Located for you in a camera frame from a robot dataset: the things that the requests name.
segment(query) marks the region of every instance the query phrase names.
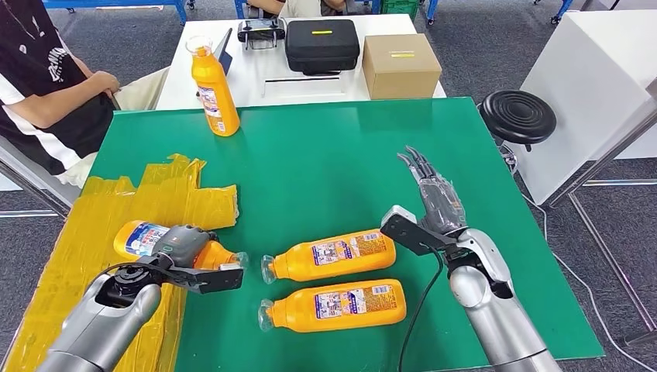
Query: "upright orange bottle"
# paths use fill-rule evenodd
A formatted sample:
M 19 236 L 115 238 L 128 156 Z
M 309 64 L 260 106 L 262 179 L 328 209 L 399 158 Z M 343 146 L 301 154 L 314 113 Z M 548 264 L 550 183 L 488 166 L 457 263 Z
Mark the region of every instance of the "upright orange bottle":
M 239 129 L 239 116 L 219 61 L 212 54 L 212 41 L 194 36 L 187 41 L 192 55 L 191 76 L 205 109 L 205 118 L 217 136 L 231 136 Z

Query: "black cable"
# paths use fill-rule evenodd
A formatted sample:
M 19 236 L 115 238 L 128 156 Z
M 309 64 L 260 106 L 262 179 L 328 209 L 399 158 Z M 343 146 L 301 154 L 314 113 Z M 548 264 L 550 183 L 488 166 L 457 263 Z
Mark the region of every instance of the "black cable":
M 415 321 L 418 320 L 418 314 L 420 314 L 420 309 L 422 308 L 422 305 L 425 303 L 425 299 L 427 298 L 427 294 L 433 287 L 433 284 L 435 283 L 436 280 L 438 280 L 438 277 L 440 276 L 440 273 L 442 273 L 442 257 L 440 257 L 440 253 L 436 248 L 431 248 L 429 249 L 435 254 L 435 258 L 438 259 L 438 270 L 435 272 L 435 275 L 429 281 L 429 284 L 427 285 L 427 288 L 425 288 L 425 291 L 422 292 L 422 296 L 420 297 L 420 302 L 418 303 L 418 307 L 415 308 L 415 313 L 413 314 L 413 317 L 411 318 L 411 324 L 408 325 L 408 331 L 406 331 L 406 337 L 404 337 L 404 343 L 401 344 L 401 352 L 399 353 L 399 364 L 397 365 L 397 372 L 401 372 L 401 364 L 404 361 L 404 352 L 406 351 L 406 346 L 408 345 L 408 339 L 411 338 L 411 332 L 413 332 L 413 326 L 415 326 Z
M 176 275 L 176 274 L 172 274 L 171 272 L 169 272 L 169 271 L 167 271 L 167 270 L 164 270 L 162 267 L 155 266 L 155 265 L 151 265 L 150 263 L 144 263 L 144 262 L 123 262 L 123 263 L 117 263 L 116 265 L 112 265 L 112 266 L 110 266 L 110 267 L 104 269 L 103 271 L 101 271 L 100 274 L 98 274 L 98 275 L 96 275 L 96 277 L 94 277 L 94 280 L 92 280 L 91 282 L 89 282 L 89 286 L 91 286 L 91 285 L 92 285 L 92 284 L 93 284 L 98 278 L 100 278 L 101 276 L 107 274 L 108 272 L 110 272 L 110 271 L 112 271 L 112 270 L 115 270 L 115 269 L 120 269 L 120 268 L 123 268 L 123 267 L 145 267 L 145 268 L 148 268 L 148 269 L 151 269 L 151 270 L 158 271 L 158 272 L 160 272 L 161 274 L 163 274 L 163 275 L 165 275 L 165 276 L 167 276 L 167 277 L 170 277 L 170 278 L 173 279 L 174 281 L 187 281 L 187 280 L 186 280 L 185 278 L 183 278 L 183 277 L 180 277 L 180 276 L 178 276 L 178 275 Z

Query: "black carrying case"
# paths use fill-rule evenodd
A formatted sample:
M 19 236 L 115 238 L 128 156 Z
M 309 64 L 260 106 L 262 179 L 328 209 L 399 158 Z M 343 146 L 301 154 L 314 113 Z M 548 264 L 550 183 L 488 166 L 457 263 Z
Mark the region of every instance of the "black carrying case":
M 290 70 L 306 75 L 353 70 L 360 55 L 356 27 L 350 19 L 291 21 L 285 54 Z

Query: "robot finger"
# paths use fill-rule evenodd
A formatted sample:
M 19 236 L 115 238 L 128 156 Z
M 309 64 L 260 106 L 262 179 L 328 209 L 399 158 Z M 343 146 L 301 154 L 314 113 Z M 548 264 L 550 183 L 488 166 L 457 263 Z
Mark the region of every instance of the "robot finger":
M 402 153 L 397 153 L 397 158 L 406 163 L 408 170 L 410 170 L 411 174 L 413 174 L 415 182 L 419 182 L 422 178 L 425 177 L 425 175 L 420 174 L 420 170 L 414 165 L 409 157 Z
M 417 168 L 422 172 L 423 177 L 434 177 L 436 175 L 435 168 L 428 162 L 424 155 L 410 146 L 406 146 L 406 151 L 413 156 L 413 160 L 415 160 Z

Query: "person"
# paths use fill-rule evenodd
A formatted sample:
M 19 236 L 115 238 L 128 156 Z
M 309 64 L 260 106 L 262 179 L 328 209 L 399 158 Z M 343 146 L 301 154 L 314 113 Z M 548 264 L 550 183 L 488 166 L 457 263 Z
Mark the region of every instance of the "person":
M 41 0 L 0 0 L 0 136 L 63 184 L 84 185 L 113 112 L 153 109 L 168 69 L 119 89 L 60 38 Z
M 246 0 L 249 5 L 282 18 L 334 16 L 345 8 L 344 0 Z

